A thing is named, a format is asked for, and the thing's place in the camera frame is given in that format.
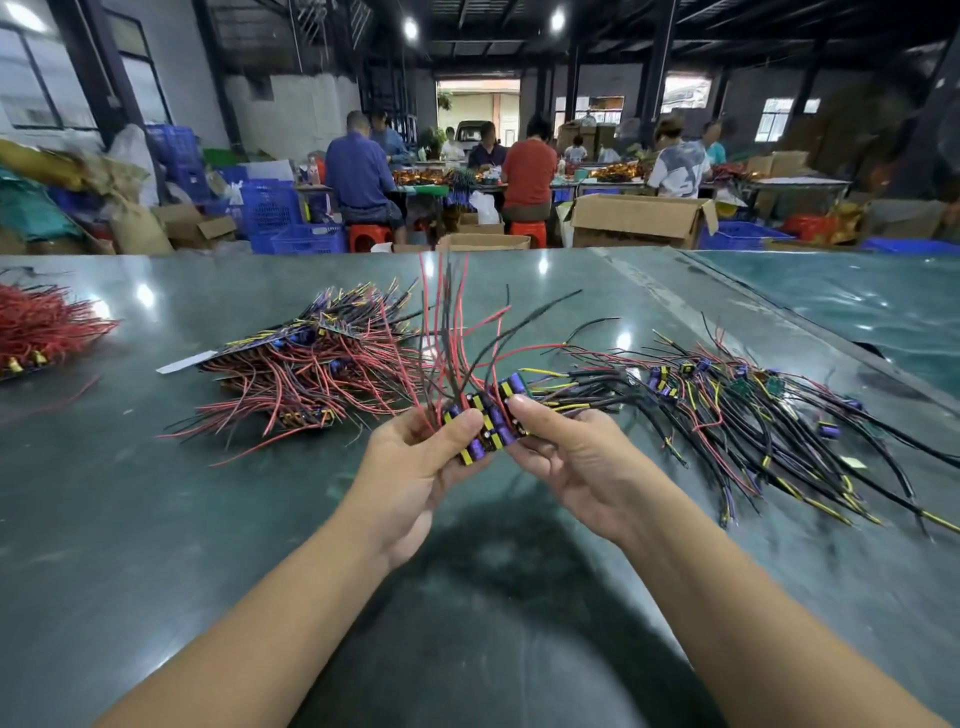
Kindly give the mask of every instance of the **person in teal shirt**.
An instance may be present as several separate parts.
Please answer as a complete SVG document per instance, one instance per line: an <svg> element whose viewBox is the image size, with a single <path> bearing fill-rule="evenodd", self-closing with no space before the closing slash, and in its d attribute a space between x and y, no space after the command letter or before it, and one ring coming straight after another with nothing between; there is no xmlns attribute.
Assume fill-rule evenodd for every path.
<svg viewBox="0 0 960 728"><path fill-rule="evenodd" d="M723 133L723 124L719 121L710 121L704 126L704 149L707 150L707 158L710 160L710 166L724 164L727 161L727 150L720 143L720 134Z"/></svg>
<svg viewBox="0 0 960 728"><path fill-rule="evenodd" d="M404 164L409 164L413 156L407 151L403 137L387 126L387 114L383 111L374 111L371 114L371 121L373 128L370 131L370 138L379 144L387 155L387 164L390 165L390 169L399 169Z"/></svg>

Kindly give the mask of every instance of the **person in red shirt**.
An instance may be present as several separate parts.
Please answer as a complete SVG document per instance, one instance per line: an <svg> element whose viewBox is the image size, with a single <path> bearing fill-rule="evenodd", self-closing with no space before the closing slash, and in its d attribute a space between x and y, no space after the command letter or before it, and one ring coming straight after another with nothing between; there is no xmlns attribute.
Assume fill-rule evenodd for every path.
<svg viewBox="0 0 960 728"><path fill-rule="evenodd" d="M557 151L550 147L550 125L538 114L527 124L527 138L510 148L500 180L507 184L503 219L537 223L550 217L550 183L557 171Z"/></svg>

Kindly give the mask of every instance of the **blue shirt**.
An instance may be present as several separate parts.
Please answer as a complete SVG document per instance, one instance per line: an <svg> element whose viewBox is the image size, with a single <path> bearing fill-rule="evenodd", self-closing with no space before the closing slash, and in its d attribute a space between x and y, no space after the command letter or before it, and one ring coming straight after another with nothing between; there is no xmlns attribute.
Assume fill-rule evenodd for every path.
<svg viewBox="0 0 960 728"><path fill-rule="evenodd" d="M396 190L387 158L375 142L359 132L348 132L326 148L326 186L341 205L369 209L387 204L385 192Z"/></svg>
<svg viewBox="0 0 960 728"><path fill-rule="evenodd" d="M725 164L727 162L727 150L724 149L723 144L715 141L707 147L707 158L710 160L710 164Z"/></svg>
<svg viewBox="0 0 960 728"><path fill-rule="evenodd" d="M482 167L484 164L489 164L491 167L502 167L503 162L507 160L507 148L500 145L494 144L493 148L488 152L483 144L477 144L473 149L470 150L470 156L467 159L467 167L473 169L475 167Z"/></svg>
<svg viewBox="0 0 960 728"><path fill-rule="evenodd" d="M391 157L390 168L399 169L404 164L409 164L411 155L407 152L407 145L403 143L403 137L396 133L396 130L387 127L382 132L376 129L370 129L370 139L380 145L388 157Z"/></svg>

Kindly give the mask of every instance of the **hand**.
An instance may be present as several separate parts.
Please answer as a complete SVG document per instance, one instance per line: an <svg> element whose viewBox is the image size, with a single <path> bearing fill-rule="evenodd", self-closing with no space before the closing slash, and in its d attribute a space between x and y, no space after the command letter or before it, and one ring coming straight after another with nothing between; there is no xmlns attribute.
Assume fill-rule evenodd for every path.
<svg viewBox="0 0 960 728"><path fill-rule="evenodd" d="M507 406L528 432L507 451L527 473L550 486L557 500L593 533L625 547L642 490L669 478L636 449L613 419L594 409L568 419L523 396Z"/></svg>
<svg viewBox="0 0 960 728"><path fill-rule="evenodd" d="M415 407L373 431L338 511L351 530L372 539L390 569L423 544L446 491L490 465L489 455L470 467L456 459L482 427L483 415L468 409L433 432Z"/></svg>

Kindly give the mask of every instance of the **worker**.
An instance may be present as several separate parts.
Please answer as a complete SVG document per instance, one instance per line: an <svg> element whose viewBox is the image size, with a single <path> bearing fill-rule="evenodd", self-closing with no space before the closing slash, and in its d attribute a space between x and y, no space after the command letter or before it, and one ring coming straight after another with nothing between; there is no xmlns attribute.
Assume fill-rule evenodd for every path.
<svg viewBox="0 0 960 728"><path fill-rule="evenodd" d="M524 397L507 406L539 436L508 452L619 547L732 728L947 728L790 598L611 417L568 419ZM434 432L415 408L378 427L320 530L98 728L287 725L373 592L423 544L438 502L493 461L455 459L482 426L467 409Z"/></svg>
<svg viewBox="0 0 960 728"><path fill-rule="evenodd" d="M584 146L584 138L577 134L573 137L573 144L564 151L564 159L573 164L580 164L587 158L587 147Z"/></svg>
<svg viewBox="0 0 960 728"><path fill-rule="evenodd" d="M370 122L362 111L347 114L347 135L326 149L326 185L337 193L344 225L386 225L394 242L407 242L403 213L388 192L396 192L383 150L370 139Z"/></svg>
<svg viewBox="0 0 960 728"><path fill-rule="evenodd" d="M684 141L684 126L674 118L662 119L655 132L659 151L647 184L662 197L696 198L710 170L707 150L698 139Z"/></svg>
<svg viewBox="0 0 960 728"><path fill-rule="evenodd" d="M404 164L409 164L413 156L407 151L407 145L403 143L396 130L387 125L387 114L384 111L374 111L370 115L373 123L373 131L370 138L380 145L380 148L387 155L387 164L392 170L399 169Z"/></svg>
<svg viewBox="0 0 960 728"><path fill-rule="evenodd" d="M446 128L446 141L440 150L440 159L444 161L463 161L467 155L457 144L457 133L453 127Z"/></svg>
<svg viewBox="0 0 960 728"><path fill-rule="evenodd" d="M510 148L500 181L507 184L503 219L536 223L550 217L550 183L557 172L557 150L549 146L550 125L535 114L527 124L527 138Z"/></svg>
<svg viewBox="0 0 960 728"><path fill-rule="evenodd" d="M723 134L723 123L714 120L708 121L704 125L704 135L701 138L703 142L704 149L707 150L707 158L710 160L711 166L716 166L717 164L726 164L727 163L727 150L724 148L724 145L720 143L720 136Z"/></svg>
<svg viewBox="0 0 960 728"><path fill-rule="evenodd" d="M486 171L492 167L502 167L507 158L507 148L496 140L496 126L492 121L480 125L480 143L470 150L467 167Z"/></svg>

